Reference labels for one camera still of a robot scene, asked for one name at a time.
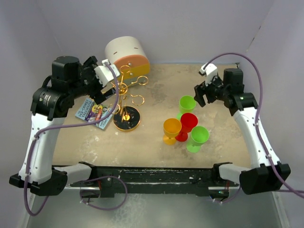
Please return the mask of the green wine glass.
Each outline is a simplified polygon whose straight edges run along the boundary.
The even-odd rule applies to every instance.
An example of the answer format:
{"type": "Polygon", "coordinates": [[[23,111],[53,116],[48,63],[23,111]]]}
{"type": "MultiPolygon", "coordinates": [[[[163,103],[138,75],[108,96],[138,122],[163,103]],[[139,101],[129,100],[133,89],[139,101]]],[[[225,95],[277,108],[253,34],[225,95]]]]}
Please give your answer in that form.
{"type": "Polygon", "coordinates": [[[195,126],[186,144],[186,149],[191,153],[200,151],[202,145],[209,139],[209,131],[203,126],[195,126]]]}
{"type": "Polygon", "coordinates": [[[179,100],[179,113],[177,119],[180,120],[181,116],[185,113],[192,113],[196,107],[196,101],[190,95],[185,95],[179,100]]]}

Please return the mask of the red wine glass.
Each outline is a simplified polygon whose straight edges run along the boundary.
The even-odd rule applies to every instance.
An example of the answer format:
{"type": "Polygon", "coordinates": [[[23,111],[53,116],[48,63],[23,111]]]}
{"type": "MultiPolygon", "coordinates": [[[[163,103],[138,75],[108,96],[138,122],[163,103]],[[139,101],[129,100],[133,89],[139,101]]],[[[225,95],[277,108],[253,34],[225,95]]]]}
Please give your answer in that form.
{"type": "Polygon", "coordinates": [[[184,113],[180,118],[182,128],[175,139],[179,142],[185,142],[188,139],[188,133],[197,126],[198,118],[192,113],[184,113]]]}

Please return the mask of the gold wine glass rack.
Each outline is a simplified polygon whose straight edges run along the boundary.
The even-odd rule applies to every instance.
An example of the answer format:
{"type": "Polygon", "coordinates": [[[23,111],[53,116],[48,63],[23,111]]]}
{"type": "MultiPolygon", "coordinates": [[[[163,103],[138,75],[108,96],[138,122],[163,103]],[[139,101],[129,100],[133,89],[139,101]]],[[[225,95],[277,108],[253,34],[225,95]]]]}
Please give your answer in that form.
{"type": "Polygon", "coordinates": [[[141,115],[136,106],[144,104],[145,99],[142,95],[132,95],[129,92],[129,87],[140,85],[145,86],[148,84],[149,79],[147,76],[138,76],[134,82],[126,84],[124,76],[131,76],[130,65],[123,65],[120,67],[121,79],[118,80],[118,106],[117,110],[113,112],[113,123],[115,127],[123,132],[130,132],[135,130],[141,120],[141,115]]]}

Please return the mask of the orange wine glass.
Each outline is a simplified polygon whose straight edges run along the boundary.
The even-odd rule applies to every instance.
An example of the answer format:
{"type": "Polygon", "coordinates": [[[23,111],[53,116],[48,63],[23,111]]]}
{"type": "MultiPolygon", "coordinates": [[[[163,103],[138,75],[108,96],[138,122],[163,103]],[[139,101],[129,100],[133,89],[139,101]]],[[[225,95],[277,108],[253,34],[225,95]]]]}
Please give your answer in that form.
{"type": "Polygon", "coordinates": [[[182,129],[180,120],[176,118],[169,118],[163,123],[163,141],[167,145],[174,145],[176,143],[175,137],[182,129]]]}

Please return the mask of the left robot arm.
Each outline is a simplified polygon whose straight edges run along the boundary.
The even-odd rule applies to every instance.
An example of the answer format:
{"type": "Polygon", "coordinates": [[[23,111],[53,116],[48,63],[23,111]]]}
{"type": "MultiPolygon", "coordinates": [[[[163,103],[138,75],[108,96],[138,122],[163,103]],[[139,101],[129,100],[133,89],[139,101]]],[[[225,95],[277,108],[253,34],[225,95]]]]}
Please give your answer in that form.
{"type": "Polygon", "coordinates": [[[80,63],[77,57],[61,56],[52,62],[52,74],[32,97],[31,134],[25,160],[9,183],[38,196],[56,196],[68,184],[82,181],[86,186],[97,183],[98,175],[91,164],[54,167],[53,155],[60,129],[75,99],[89,96],[101,104],[118,92],[102,89],[116,81],[120,75],[117,67],[105,59],[98,65],[94,56],[80,63]]]}

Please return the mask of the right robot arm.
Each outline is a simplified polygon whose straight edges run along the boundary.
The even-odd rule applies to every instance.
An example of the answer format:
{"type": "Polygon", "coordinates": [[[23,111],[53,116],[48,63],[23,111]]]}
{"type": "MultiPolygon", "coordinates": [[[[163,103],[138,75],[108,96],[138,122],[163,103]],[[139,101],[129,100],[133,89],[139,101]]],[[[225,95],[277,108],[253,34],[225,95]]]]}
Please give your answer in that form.
{"type": "Polygon", "coordinates": [[[282,186],[275,175],[283,180],[291,173],[288,164],[282,164],[265,134],[260,118],[256,116],[258,104],[252,93],[244,91],[243,71],[238,68],[224,70],[223,78],[215,65],[202,66],[199,70],[206,80],[194,87],[194,99],[201,107],[216,100],[223,101],[238,124],[250,155],[250,168],[230,162],[213,166],[212,182],[222,186],[225,182],[237,183],[247,195],[276,191],[282,186]]]}

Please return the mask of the children's paperback book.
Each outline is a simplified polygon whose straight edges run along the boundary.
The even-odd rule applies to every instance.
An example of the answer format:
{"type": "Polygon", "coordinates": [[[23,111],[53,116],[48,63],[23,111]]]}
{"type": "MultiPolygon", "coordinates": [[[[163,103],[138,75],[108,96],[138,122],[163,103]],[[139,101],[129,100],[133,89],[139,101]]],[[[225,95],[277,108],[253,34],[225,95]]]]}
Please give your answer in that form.
{"type": "Polygon", "coordinates": [[[107,115],[112,104],[96,104],[91,98],[86,98],[76,111],[75,117],[85,122],[94,122],[107,115]]]}

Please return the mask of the round mini drawer chest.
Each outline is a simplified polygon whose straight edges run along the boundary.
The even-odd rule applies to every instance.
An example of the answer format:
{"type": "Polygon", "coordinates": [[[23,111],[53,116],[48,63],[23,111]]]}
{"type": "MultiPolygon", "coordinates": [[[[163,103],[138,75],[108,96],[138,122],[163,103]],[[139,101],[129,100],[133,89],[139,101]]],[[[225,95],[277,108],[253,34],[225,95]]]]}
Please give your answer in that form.
{"type": "Polygon", "coordinates": [[[123,82],[135,82],[150,72],[150,62],[138,39],[123,36],[111,40],[105,47],[105,58],[123,72],[123,82]]]}

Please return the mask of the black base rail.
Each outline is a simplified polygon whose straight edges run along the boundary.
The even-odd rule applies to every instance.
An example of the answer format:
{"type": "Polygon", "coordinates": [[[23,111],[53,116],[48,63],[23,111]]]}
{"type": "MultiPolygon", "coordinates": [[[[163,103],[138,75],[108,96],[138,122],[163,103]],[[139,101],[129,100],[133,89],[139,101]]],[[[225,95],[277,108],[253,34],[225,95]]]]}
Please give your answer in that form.
{"type": "Polygon", "coordinates": [[[79,181],[71,187],[94,190],[101,198],[110,198],[117,193],[219,196],[216,190],[237,186],[215,179],[213,173],[212,168],[92,166],[89,182],[79,181]]]}

